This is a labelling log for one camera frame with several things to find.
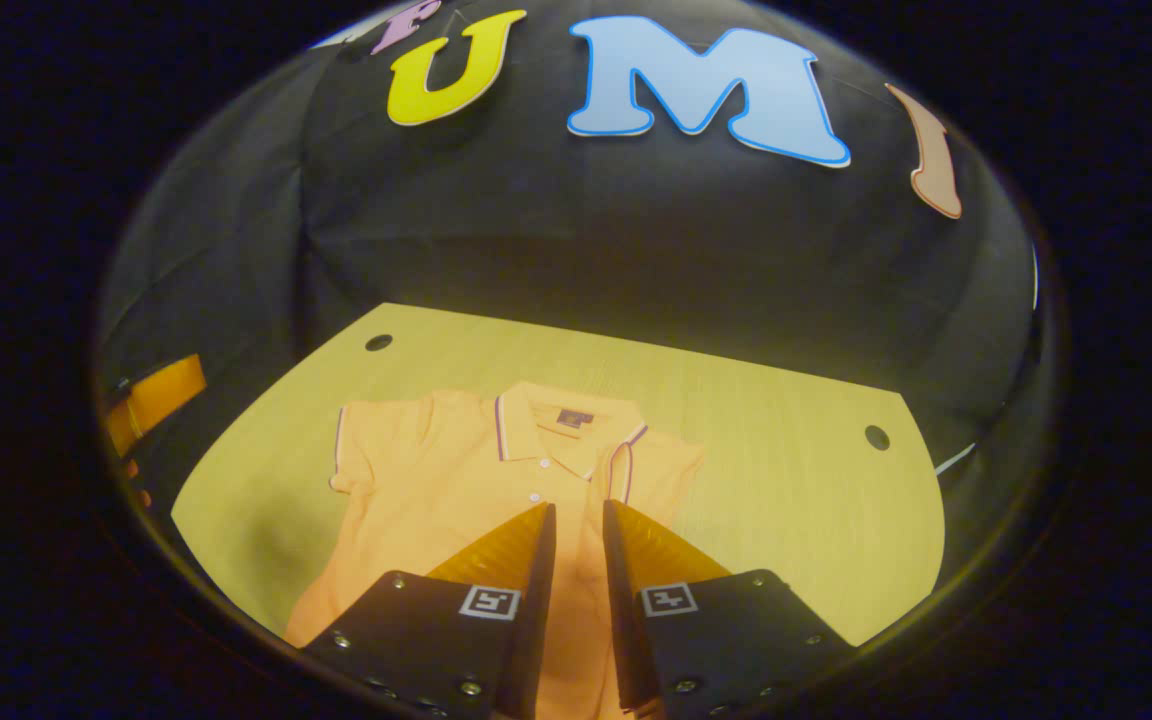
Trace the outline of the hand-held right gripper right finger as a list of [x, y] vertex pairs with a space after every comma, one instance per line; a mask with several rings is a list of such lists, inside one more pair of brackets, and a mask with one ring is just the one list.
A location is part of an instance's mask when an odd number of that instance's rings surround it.
[[616, 500], [602, 543], [620, 707], [635, 719], [797, 717], [852, 661], [772, 570], [728, 570]]

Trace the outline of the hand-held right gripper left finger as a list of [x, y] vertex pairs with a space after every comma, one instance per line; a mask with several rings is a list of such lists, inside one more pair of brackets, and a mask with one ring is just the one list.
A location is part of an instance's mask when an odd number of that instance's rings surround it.
[[403, 719], [532, 719], [554, 562], [539, 503], [426, 574], [385, 573], [306, 655]]

